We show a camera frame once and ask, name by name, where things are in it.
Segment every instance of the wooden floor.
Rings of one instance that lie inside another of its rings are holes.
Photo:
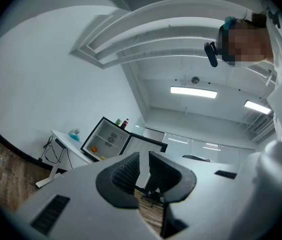
[[[15,212],[18,207],[38,188],[36,182],[47,178],[50,171],[39,167],[0,143],[0,206]],[[139,212],[143,219],[159,234],[162,227],[163,208],[157,202],[151,207],[152,201],[142,198],[144,194],[135,190],[134,196],[139,200]]]

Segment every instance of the desk leg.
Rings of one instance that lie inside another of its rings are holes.
[[[64,157],[65,153],[66,153],[66,151],[63,151],[63,152],[62,152],[62,155],[61,155],[61,157],[60,157],[60,159],[59,159],[61,162],[62,162],[62,160],[63,160],[63,157]],[[60,165],[59,162],[56,163],[55,165],[53,165],[53,168],[52,168],[52,170],[51,170],[51,172],[50,172],[49,177],[48,177],[48,178],[45,178],[45,179],[43,179],[43,180],[38,181],[37,183],[35,183],[35,185],[36,185],[38,188],[41,188],[42,186],[48,184],[49,182],[53,181],[53,180],[56,179],[57,177],[61,176],[61,173],[56,173],[57,170],[58,170],[58,168],[59,168],[59,165]]]

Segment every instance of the red bottle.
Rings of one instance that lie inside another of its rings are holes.
[[[124,129],[124,128],[126,128],[126,126],[128,125],[128,121],[129,121],[129,119],[126,119],[126,120],[124,120],[124,122],[121,124],[121,129]]]

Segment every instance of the white table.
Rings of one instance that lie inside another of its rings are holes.
[[[59,132],[57,130],[51,130],[52,135],[54,136],[54,139],[58,139],[64,146],[67,147],[69,153],[74,154],[78,158],[80,158],[83,162],[85,162],[87,165],[94,163],[90,158],[86,157],[85,154],[80,150],[82,143],[79,141],[74,140],[71,138],[68,134]],[[64,158],[66,152],[63,152],[61,154],[61,157],[59,158],[59,161],[62,161]],[[57,162],[55,165],[53,165],[53,168],[51,170],[51,173],[48,178],[45,178],[43,180],[38,181],[35,185],[38,188],[41,188],[42,186],[48,184],[49,182],[53,181],[57,177],[61,175],[61,173],[56,173],[59,168],[59,162]]]

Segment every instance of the fluorescent light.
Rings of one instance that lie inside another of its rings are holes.
[[[207,146],[204,146],[203,148],[204,148],[204,149],[207,149],[207,150],[221,151],[221,149],[212,148],[212,147],[207,147]]]
[[[170,141],[174,141],[174,142],[180,142],[180,143],[184,143],[184,144],[188,144],[187,142],[185,141],[181,141],[181,140],[177,140],[177,139],[174,139],[174,138],[168,138]]]
[[[206,143],[206,145],[208,145],[208,146],[213,146],[213,147],[219,146],[218,144],[212,144],[212,143]]]
[[[171,86],[172,94],[185,94],[185,95],[194,95],[215,99],[217,96],[217,92],[214,90],[203,90],[197,88],[189,88],[189,87],[176,87]]]
[[[261,106],[259,104],[256,104],[256,103],[253,103],[249,100],[247,100],[244,104],[245,107],[249,108],[249,109],[253,109],[253,110],[256,110],[256,111],[259,111],[261,113],[264,113],[264,114],[269,114],[271,109],[265,107],[265,106]]]

